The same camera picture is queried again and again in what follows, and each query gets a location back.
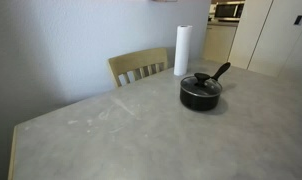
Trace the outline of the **microwave oven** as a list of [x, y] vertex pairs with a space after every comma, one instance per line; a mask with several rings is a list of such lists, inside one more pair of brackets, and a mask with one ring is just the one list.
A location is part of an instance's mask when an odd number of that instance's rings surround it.
[[216, 19], [239, 20], [244, 8], [244, 1], [218, 2], [215, 7]]

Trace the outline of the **cream kitchen cabinet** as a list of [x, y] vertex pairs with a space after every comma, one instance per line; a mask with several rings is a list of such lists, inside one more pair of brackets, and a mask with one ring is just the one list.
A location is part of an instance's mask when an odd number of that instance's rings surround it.
[[202, 57], [205, 60], [227, 62], [236, 30], [236, 26], [208, 25]]

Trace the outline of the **white paper towel roll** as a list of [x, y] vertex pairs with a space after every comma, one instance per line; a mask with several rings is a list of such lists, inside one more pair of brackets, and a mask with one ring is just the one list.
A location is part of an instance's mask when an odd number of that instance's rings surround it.
[[174, 74], [176, 76], [185, 75], [187, 72], [191, 33], [191, 25], [181, 25], [177, 27], [174, 62]]

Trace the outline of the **wooden chair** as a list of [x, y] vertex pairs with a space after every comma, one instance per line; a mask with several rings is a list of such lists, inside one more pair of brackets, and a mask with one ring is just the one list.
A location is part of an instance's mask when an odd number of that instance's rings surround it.
[[121, 87], [120, 76], [129, 84], [129, 72], [133, 73], [134, 80], [137, 81], [166, 70], [168, 54], [166, 48], [152, 48], [112, 57], [108, 63], [115, 86]]

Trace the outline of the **glass lid with black knob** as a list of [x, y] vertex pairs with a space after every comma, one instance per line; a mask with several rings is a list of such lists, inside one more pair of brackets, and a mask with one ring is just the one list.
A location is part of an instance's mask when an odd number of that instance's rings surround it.
[[214, 76], [205, 73], [195, 73], [181, 80], [183, 91], [198, 97], [214, 97], [222, 92], [222, 85]]

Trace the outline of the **black wall switch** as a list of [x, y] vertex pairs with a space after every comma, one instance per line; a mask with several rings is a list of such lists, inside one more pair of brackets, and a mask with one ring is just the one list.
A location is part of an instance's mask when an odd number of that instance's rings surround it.
[[301, 24], [301, 21], [302, 21], [302, 15], [298, 15], [296, 17], [296, 20], [294, 22], [294, 25], [300, 25]]

